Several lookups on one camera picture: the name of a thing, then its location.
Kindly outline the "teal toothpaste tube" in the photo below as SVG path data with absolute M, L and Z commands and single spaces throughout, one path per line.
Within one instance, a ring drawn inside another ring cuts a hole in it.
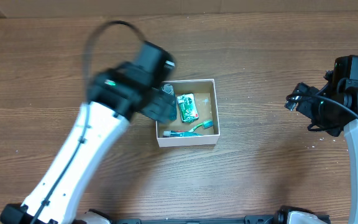
M 189 131 L 164 131 L 164 138 L 182 138 L 182 137 L 194 137 L 200 136 L 198 133 L 189 132 Z

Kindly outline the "blue mouthwash bottle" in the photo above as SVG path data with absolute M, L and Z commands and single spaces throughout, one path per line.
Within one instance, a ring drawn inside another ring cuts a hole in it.
M 176 104 L 176 99 L 175 99 L 174 88 L 171 84 L 168 83 L 168 84 L 163 85 L 162 90 L 165 93 L 168 93 L 169 95 L 172 96 L 172 102 L 170 103 L 171 108 L 170 108 L 169 120 L 175 121 L 177 119 L 177 104 Z

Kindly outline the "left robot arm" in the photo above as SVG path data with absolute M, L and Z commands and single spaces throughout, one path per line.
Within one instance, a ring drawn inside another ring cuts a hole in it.
M 133 62 L 98 73 L 48 171 L 22 203 L 4 207 L 0 222 L 73 223 L 87 185 L 133 115 L 168 121 L 173 97 L 160 87 L 174 69 L 171 54 L 145 41 Z

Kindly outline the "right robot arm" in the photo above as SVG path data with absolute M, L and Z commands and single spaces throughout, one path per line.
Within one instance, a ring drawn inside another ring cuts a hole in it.
M 337 58 L 324 78 L 327 83 L 322 89 L 297 84 L 286 97 L 285 107 L 309 118 L 311 132 L 344 135 L 351 172 L 349 223 L 358 223 L 358 55 Z

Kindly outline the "green floss pack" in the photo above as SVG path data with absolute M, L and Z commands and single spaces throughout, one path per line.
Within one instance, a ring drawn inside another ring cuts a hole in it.
M 193 93 L 178 96 L 177 103 L 183 123 L 192 123 L 199 118 Z

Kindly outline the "green toothbrush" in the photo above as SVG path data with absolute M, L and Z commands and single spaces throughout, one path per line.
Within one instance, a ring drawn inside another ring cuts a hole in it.
M 200 124 L 197 124 L 196 126 L 194 126 L 193 128 L 191 128 L 189 130 L 190 133 L 193 133 L 195 132 L 198 128 L 202 127 L 203 129 L 208 129 L 210 127 L 213 126 L 213 121 L 212 120 L 206 120 L 206 121 L 203 121 L 202 123 Z

